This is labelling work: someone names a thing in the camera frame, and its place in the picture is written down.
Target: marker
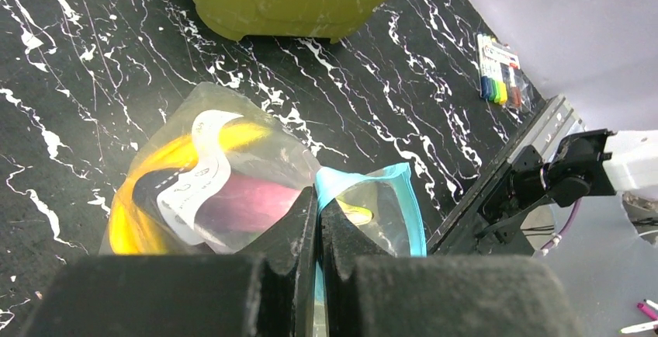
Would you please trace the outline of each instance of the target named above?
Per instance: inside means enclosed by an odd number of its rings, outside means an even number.
[[[496,38],[491,39],[493,43],[496,43]],[[496,62],[496,73],[497,73],[497,80],[500,83],[500,98],[498,99],[497,103],[503,105],[507,102],[507,85],[505,84],[505,78],[503,76],[503,66],[500,64],[500,62]]]
[[[477,35],[477,57],[480,61],[480,98],[487,99],[489,97],[487,70],[484,64],[484,42],[482,34]]]
[[[491,38],[488,36],[483,35],[482,36],[482,41],[483,41],[483,50],[486,50],[489,46]],[[488,92],[487,100],[490,102],[493,102],[494,99],[496,99],[496,79],[494,78],[494,68],[492,66],[492,61],[487,57],[487,53],[484,53],[484,67],[487,70],[487,81],[489,82],[489,87],[491,90]]]
[[[478,55],[480,57],[480,97],[482,99],[489,99],[491,92],[494,90],[493,80],[490,76],[490,69],[487,60],[484,57],[485,36],[483,34],[477,35]]]
[[[648,304],[649,306],[653,307],[654,310],[658,311],[658,304],[656,302],[653,302],[652,300],[644,300],[645,304]]]
[[[496,42],[495,38],[492,38],[490,36],[487,37],[487,44],[489,48],[491,48],[494,43]],[[491,71],[492,71],[492,77],[494,81],[496,82],[496,92],[493,95],[493,98],[491,99],[493,102],[500,104],[500,98],[502,97],[502,92],[503,90],[507,91],[505,88],[505,84],[503,82],[503,72],[500,69],[500,62],[495,61],[493,59],[489,59],[491,63]]]
[[[619,331],[619,333],[622,333],[623,335],[628,335],[631,333],[650,331],[654,329],[657,325],[658,325],[658,320],[654,320],[648,323],[636,324],[636,325],[631,325],[630,327],[622,328],[622,330]]]
[[[651,320],[658,320],[658,315],[651,309],[651,307],[643,304],[642,302],[638,303],[638,309],[648,316]]]

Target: black metal bracket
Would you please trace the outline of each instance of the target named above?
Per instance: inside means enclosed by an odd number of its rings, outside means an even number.
[[[511,185],[511,181],[515,174],[537,169],[542,163],[542,157],[531,145],[521,150],[514,164],[496,181],[496,186],[478,209],[478,213],[491,225],[489,229],[482,231],[480,236],[493,232],[500,242],[509,243],[512,241],[514,235],[520,231],[525,217],[534,209],[535,204],[527,204],[524,200],[519,200],[515,196],[516,192]]]

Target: colored marker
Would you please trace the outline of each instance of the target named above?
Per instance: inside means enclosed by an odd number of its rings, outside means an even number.
[[[644,313],[644,315],[648,316],[649,319],[651,320],[658,320],[658,315],[651,309],[651,307],[645,305],[642,302],[638,303],[638,309]]]
[[[491,40],[493,43],[496,43],[496,38],[492,38]],[[496,73],[497,73],[496,79],[500,83],[500,97],[496,97],[496,99],[498,100],[496,102],[503,105],[507,102],[507,85],[505,85],[505,79],[503,77],[503,67],[499,61],[496,61]]]
[[[491,79],[488,59],[484,57],[485,36],[477,35],[478,51],[480,53],[480,96],[482,99],[489,99],[491,92],[494,90],[493,80]]]
[[[644,331],[650,331],[654,329],[656,326],[658,326],[658,320],[650,321],[648,323],[642,323],[642,324],[636,324],[636,325],[631,325],[626,328],[622,328],[620,333],[624,335],[628,335],[631,333],[640,333]]]
[[[653,307],[654,310],[658,311],[658,304],[656,302],[653,302],[652,300],[644,300],[645,304],[648,304],[649,306]]]
[[[505,85],[507,86],[507,90],[505,92],[505,99],[507,100],[506,103],[509,106],[514,106],[514,104],[512,103],[513,94],[514,94],[512,92],[512,80],[514,79],[514,77],[511,76],[509,68],[510,67],[505,65],[501,66],[501,70],[503,72],[503,82],[505,82]]]
[[[493,47],[494,43],[496,42],[495,38],[492,37],[487,37],[488,39],[488,46],[489,48]],[[503,82],[503,72],[500,70],[500,63],[498,61],[495,61],[493,59],[489,59],[491,63],[491,71],[492,71],[492,78],[496,82],[496,92],[493,95],[492,101],[495,103],[500,104],[500,99],[502,97],[502,92],[503,90],[507,90],[505,88],[505,84]]]
[[[490,36],[483,36],[482,37],[483,42],[484,42],[484,47],[483,49],[487,49],[491,43],[491,37]],[[487,54],[484,54],[484,62],[485,65],[487,66],[487,76],[489,77],[489,83],[491,90],[489,91],[489,97],[487,98],[490,102],[493,102],[496,99],[496,90],[498,89],[497,84],[496,84],[496,79],[494,77],[494,63],[492,62],[491,59],[487,57]]]
[[[489,97],[489,90],[487,87],[487,70],[484,64],[484,43],[482,37],[482,34],[477,35],[477,58],[480,60],[480,98],[486,99]]]
[[[505,44],[499,44],[499,43],[494,43],[494,47],[497,47],[501,50],[508,51],[511,55],[508,55],[509,58],[503,65],[507,66],[507,70],[505,68],[501,68],[503,70],[503,73],[507,73],[507,76],[503,74],[504,78],[507,77],[507,80],[503,80],[504,82],[507,83],[507,98],[511,100],[512,106],[514,108],[521,108],[521,91],[518,89],[516,86],[516,75],[514,74],[514,69],[519,67],[518,63],[518,57],[511,52],[511,48],[509,45]]]

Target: plastic bag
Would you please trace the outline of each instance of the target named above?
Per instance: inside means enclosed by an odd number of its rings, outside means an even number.
[[[321,168],[316,175],[319,214],[335,198],[345,216],[368,238],[394,256],[426,256],[423,221],[410,182],[409,164],[391,165],[368,175]],[[324,277],[316,268],[313,334],[326,335]]]
[[[116,254],[236,252],[286,214],[319,168],[278,120],[202,83],[137,153],[107,241]]]
[[[533,98],[518,55],[492,36],[477,34],[480,97],[508,108],[529,112]]]

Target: cable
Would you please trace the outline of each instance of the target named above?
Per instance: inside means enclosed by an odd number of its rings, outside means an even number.
[[[542,246],[542,248],[539,249],[543,255],[547,255],[549,253],[549,250],[555,248],[559,244],[559,241],[562,240],[562,236],[569,230],[571,224],[573,224],[573,221],[576,219],[576,214],[578,214],[578,209],[580,208],[581,200],[582,199],[578,199],[573,204],[573,208],[571,208],[571,214],[569,214],[569,218],[567,218],[564,227],[562,227],[562,229],[559,230],[558,233],[553,234],[553,239],[545,243],[544,246]]]
[[[644,235],[651,235],[651,234],[658,234],[658,230],[652,230],[652,231],[643,232],[643,233],[641,233],[641,234],[639,234],[639,235],[640,235],[640,237],[642,237],[642,236],[644,236]]]

